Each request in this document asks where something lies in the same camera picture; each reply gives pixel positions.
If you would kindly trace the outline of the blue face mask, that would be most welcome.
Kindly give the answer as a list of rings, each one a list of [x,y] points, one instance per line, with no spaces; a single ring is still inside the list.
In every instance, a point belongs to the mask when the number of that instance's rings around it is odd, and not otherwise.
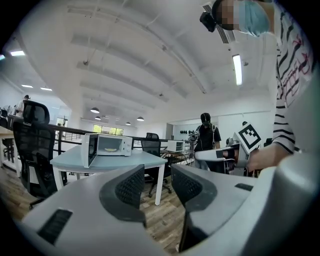
[[[270,29],[270,21],[263,7],[253,0],[238,1],[238,25],[242,33],[259,37]]]

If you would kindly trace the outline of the black mesh office chair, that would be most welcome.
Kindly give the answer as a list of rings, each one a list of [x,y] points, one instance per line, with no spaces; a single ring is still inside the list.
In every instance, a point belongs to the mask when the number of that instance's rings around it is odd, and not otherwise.
[[[29,204],[30,210],[58,191],[50,163],[56,134],[49,122],[49,110],[44,104],[24,100],[22,117],[15,118],[12,124],[21,161],[20,180],[27,192],[36,198]]]
[[[157,134],[148,132],[146,134],[145,140],[141,141],[141,146],[144,152],[147,152],[156,157],[161,156],[161,142]],[[147,177],[145,177],[145,182],[151,184],[151,187],[148,192],[149,198],[153,197],[153,189],[158,184],[159,169],[160,169],[159,167],[153,167],[153,168],[145,169],[144,171],[144,173],[147,175]],[[166,163],[164,166],[164,174],[163,174],[164,184],[162,185],[162,188],[166,189],[169,194],[172,193],[172,190],[167,185],[168,183],[167,178],[170,176],[171,176],[171,167],[169,166],[168,163]]]

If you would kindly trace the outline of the white toaster oven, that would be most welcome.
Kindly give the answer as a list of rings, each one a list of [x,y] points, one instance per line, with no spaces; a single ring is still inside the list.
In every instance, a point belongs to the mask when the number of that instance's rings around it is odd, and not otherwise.
[[[168,140],[166,149],[172,153],[181,153],[185,150],[185,142],[179,140]]]

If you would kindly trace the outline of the white table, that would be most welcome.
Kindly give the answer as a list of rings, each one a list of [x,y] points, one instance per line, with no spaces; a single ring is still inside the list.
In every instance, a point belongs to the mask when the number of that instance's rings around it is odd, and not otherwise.
[[[61,172],[98,174],[137,165],[144,165],[145,169],[159,168],[155,194],[156,206],[159,206],[161,203],[166,162],[167,160],[165,160],[164,158],[152,155],[142,150],[134,149],[131,152],[130,156],[97,156],[91,163],[91,166],[86,168],[82,163],[80,145],[74,146],[66,152],[50,160],[50,164],[53,167],[56,187],[58,190],[64,187]]]

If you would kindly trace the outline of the wooden desk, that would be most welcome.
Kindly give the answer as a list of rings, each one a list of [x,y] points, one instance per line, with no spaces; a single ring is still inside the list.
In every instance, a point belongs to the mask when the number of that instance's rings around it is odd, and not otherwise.
[[[13,157],[14,157],[14,170],[16,171],[17,177],[19,178],[21,176],[21,168],[19,166],[19,158],[18,158],[18,150],[17,145],[14,140],[14,133],[2,126],[0,126],[0,167],[3,167],[2,162],[2,139],[12,139],[13,142]]]

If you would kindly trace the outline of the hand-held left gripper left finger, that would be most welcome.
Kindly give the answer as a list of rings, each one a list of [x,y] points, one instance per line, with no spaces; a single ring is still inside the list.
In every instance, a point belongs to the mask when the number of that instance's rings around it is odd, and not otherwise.
[[[140,210],[143,165],[75,181],[21,221],[21,233],[45,256],[168,256],[146,231]]]

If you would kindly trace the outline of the window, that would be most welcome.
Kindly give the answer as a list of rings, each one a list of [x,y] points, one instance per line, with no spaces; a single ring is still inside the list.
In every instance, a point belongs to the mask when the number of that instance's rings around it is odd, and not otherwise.
[[[110,127],[110,126],[104,126],[104,125],[98,125],[98,124],[94,124],[92,130],[94,133],[102,133],[102,134],[117,135],[117,136],[124,135],[123,128]]]

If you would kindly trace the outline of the white microwave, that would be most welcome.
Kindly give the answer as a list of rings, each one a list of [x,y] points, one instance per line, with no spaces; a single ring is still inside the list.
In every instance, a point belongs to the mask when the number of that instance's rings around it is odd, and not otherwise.
[[[133,138],[105,133],[86,133],[81,141],[80,154],[84,168],[89,168],[97,156],[129,157],[132,152]],[[118,149],[107,152],[105,148]]]

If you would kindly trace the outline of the brown wooden table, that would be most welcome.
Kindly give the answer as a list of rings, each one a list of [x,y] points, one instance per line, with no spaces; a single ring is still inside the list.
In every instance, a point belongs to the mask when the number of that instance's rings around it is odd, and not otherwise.
[[[167,160],[168,166],[172,164],[180,164],[186,166],[192,166],[194,159],[192,158],[193,152],[191,150],[184,150],[181,152],[170,152],[168,150],[161,150],[160,156]]]

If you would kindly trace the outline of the person's striped shirt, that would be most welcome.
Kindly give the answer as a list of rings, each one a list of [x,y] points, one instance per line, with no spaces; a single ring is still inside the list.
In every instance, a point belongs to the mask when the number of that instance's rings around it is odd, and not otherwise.
[[[272,142],[293,154],[298,149],[296,137],[285,115],[311,80],[315,60],[310,42],[300,25],[278,1],[274,1],[273,6],[277,96]]]

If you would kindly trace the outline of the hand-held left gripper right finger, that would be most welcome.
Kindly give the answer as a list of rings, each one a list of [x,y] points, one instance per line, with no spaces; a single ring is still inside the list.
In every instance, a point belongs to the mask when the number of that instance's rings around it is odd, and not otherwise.
[[[185,209],[178,251],[181,253],[217,232],[240,208],[256,178],[171,165],[171,184]]]

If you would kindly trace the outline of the black railing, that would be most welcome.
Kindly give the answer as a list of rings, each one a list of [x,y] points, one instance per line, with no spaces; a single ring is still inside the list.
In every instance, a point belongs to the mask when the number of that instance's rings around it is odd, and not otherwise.
[[[12,127],[13,122],[16,119],[18,119],[18,117],[16,117],[15,115],[8,115],[7,118],[8,118],[7,128],[12,131],[13,130],[13,127]],[[81,142],[76,142],[76,140],[80,140],[80,139],[84,138],[84,135],[86,133],[91,133],[91,131],[85,131],[85,130],[81,130],[81,129],[64,127],[64,126],[60,126],[60,125],[49,124],[48,126],[51,127],[55,131],[54,141],[55,141],[55,145],[57,145],[57,146],[55,147],[55,149],[53,149],[53,151],[57,152],[58,155],[60,155],[68,150],[68,149],[66,149],[66,150],[62,149],[62,143],[71,144],[71,145],[80,145]],[[125,135],[125,136],[132,138],[131,149],[141,149],[142,150],[141,141],[145,140],[146,139],[145,137],[137,137],[137,136],[129,136],[129,135]],[[160,151],[167,150],[167,144],[168,144],[169,140],[159,139],[159,141],[161,142]],[[184,151],[185,150],[191,150],[190,145],[187,145],[185,143]]]

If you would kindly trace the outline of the person's right forearm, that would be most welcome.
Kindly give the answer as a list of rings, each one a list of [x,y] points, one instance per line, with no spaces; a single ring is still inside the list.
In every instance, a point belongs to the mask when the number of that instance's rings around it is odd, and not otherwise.
[[[284,158],[292,155],[278,143],[272,143],[267,147],[256,149],[250,153],[246,169],[249,173],[277,166]]]

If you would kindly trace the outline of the long ceiling light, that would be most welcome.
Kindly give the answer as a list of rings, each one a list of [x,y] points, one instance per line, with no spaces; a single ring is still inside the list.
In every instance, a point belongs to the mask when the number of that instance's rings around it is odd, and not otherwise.
[[[239,54],[232,56],[236,85],[240,86],[243,83],[243,72],[242,72],[242,60]]]

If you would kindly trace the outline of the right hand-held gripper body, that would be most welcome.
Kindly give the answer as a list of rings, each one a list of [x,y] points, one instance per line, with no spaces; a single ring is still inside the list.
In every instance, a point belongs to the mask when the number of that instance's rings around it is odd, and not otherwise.
[[[252,151],[261,145],[261,137],[249,122],[244,122],[239,131],[226,140],[223,150],[225,173],[235,176],[249,176],[248,160]]]

